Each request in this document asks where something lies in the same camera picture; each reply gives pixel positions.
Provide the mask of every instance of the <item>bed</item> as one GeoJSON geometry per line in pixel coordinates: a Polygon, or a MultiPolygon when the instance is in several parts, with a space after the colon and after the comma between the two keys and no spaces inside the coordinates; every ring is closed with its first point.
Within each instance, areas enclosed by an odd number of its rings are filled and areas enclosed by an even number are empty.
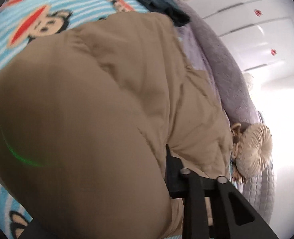
{"type": "MultiPolygon", "coordinates": [[[[136,0],[123,1],[135,11],[148,12],[136,0]]],[[[242,73],[231,54],[210,27],[186,3],[182,0],[174,1],[191,19],[189,24],[177,27],[184,52],[195,69],[208,72],[211,86],[221,101],[228,121],[231,124],[261,122],[262,119],[250,99],[242,73]]],[[[59,26],[58,29],[60,31],[76,27],[87,21],[100,20],[115,13],[115,7],[113,7],[115,2],[112,0],[77,0],[77,2],[75,0],[72,2],[55,0],[50,5],[44,4],[43,0],[21,2],[15,4],[10,0],[0,0],[0,70],[33,39],[31,33],[19,32],[18,25],[24,26],[23,23],[37,13],[48,18],[61,17],[62,26],[59,26]],[[11,14],[9,10],[11,6],[17,6],[19,10],[11,14]]],[[[272,161],[267,169],[257,177],[250,179],[243,188],[241,187],[241,190],[245,198],[269,223],[275,193],[272,161]]],[[[18,238],[20,232],[31,220],[32,217],[24,207],[13,199],[0,184],[0,229],[6,237],[18,238]]]]}

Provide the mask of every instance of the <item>tan comforter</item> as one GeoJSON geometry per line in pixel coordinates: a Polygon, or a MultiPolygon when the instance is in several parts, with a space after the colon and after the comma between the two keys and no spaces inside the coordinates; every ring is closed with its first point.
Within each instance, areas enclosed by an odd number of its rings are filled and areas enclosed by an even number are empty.
{"type": "Polygon", "coordinates": [[[0,181],[60,238],[179,233],[167,143],[199,175],[229,176],[229,124],[167,16],[38,38],[0,72],[0,181]]]}

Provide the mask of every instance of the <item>gray fleece blanket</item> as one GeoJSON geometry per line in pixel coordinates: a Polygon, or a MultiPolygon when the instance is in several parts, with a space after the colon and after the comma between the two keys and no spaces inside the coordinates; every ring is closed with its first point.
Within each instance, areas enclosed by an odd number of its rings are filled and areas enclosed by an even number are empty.
{"type": "MultiPolygon", "coordinates": [[[[260,115],[250,99],[242,73],[234,58],[213,30],[183,0],[175,0],[191,22],[177,28],[184,51],[193,67],[207,70],[216,95],[231,124],[261,122],[260,115]]],[[[242,194],[269,223],[274,206],[275,179],[272,160],[257,177],[250,179],[242,194]]]]}

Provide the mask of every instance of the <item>white wall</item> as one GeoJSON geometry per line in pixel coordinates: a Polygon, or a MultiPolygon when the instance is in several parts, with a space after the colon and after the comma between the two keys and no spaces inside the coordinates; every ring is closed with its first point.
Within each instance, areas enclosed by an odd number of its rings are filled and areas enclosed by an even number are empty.
{"type": "Polygon", "coordinates": [[[294,233],[294,76],[263,85],[253,100],[273,138],[277,189],[270,226],[279,239],[289,239],[294,233]]]}

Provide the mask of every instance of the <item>red sticker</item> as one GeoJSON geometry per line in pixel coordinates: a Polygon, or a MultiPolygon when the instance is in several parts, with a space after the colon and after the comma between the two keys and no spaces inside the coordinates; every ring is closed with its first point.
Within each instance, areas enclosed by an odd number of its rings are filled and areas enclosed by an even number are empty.
{"type": "Polygon", "coordinates": [[[262,15],[262,12],[260,10],[255,9],[255,14],[260,17],[262,15]]]}

